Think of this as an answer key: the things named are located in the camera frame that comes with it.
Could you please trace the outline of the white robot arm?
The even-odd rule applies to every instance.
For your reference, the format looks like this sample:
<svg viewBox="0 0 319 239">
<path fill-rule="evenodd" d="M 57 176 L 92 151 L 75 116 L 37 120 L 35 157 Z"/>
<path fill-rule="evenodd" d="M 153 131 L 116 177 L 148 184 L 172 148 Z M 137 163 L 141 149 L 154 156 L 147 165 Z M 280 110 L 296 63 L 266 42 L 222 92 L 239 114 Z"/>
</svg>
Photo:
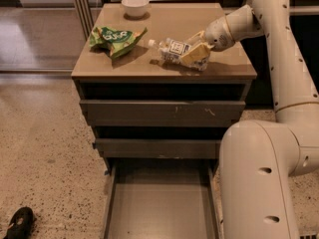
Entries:
<svg viewBox="0 0 319 239">
<path fill-rule="evenodd" d="M 319 166 L 319 95 L 289 15 L 289 0 L 252 0 L 189 38 L 214 52 L 266 38 L 275 120 L 237 122 L 222 138 L 224 239 L 300 239 L 288 179 Z"/>
</svg>

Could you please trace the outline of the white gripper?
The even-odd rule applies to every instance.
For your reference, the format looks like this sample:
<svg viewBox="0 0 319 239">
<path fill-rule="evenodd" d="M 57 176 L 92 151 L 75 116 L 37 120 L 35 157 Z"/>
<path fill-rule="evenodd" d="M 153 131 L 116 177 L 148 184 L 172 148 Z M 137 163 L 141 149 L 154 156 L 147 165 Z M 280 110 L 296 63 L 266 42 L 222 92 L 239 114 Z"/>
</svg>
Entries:
<svg viewBox="0 0 319 239">
<path fill-rule="evenodd" d="M 235 44 L 227 16 L 214 20 L 207 26 L 205 31 L 197 32 L 188 38 L 186 42 L 192 47 L 180 57 L 180 61 L 183 65 L 191 67 L 205 67 L 211 50 L 222 52 Z"/>
</svg>

